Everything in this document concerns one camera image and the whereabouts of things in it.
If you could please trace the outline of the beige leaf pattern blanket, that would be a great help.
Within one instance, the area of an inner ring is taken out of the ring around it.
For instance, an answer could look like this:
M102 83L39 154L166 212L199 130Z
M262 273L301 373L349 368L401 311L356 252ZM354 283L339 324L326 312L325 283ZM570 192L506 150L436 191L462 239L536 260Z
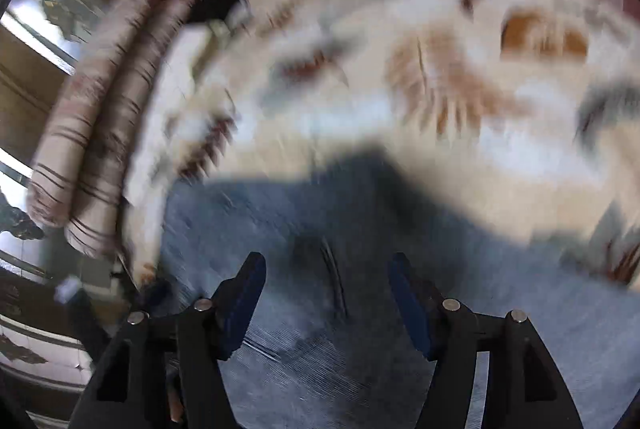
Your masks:
M170 186L298 181L367 148L488 230L639 265L639 25L602 0L244 0L183 28L125 195L136 283Z

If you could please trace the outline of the brown striped folded quilt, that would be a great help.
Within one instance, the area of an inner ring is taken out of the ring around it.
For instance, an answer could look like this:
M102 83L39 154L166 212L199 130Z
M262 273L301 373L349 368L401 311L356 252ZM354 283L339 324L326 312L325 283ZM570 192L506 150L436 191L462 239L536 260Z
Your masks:
M160 64L197 0L113 0L64 82L32 160L30 219L114 256L125 176Z

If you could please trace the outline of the grey blue denim pants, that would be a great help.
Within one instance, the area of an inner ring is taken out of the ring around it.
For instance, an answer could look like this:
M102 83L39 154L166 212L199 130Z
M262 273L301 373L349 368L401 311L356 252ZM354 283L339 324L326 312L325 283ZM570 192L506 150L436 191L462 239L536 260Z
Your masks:
M160 264L177 308L213 293L246 256L267 279L247 338L222 365L247 428L410 428L433 368L413 349L386 265L473 310L532 316L588 428L616 423L639 388L639 297L577 260L566 236L520 246L431 201L377 152L307 180L172 186Z

